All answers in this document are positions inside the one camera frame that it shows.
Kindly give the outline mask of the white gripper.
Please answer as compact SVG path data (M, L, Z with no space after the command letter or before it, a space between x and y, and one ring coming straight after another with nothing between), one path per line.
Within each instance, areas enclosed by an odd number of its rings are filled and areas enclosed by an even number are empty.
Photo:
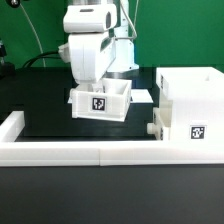
M97 83L116 57L115 40L109 32L70 34L68 37L72 74L78 84ZM93 91L103 93L102 84L93 84Z

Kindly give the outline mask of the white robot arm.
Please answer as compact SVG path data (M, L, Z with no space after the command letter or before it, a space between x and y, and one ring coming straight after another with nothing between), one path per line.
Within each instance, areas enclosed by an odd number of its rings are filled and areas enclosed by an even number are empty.
M96 84L107 73L137 70L128 0L73 0L63 18L68 42L59 55L77 84Z

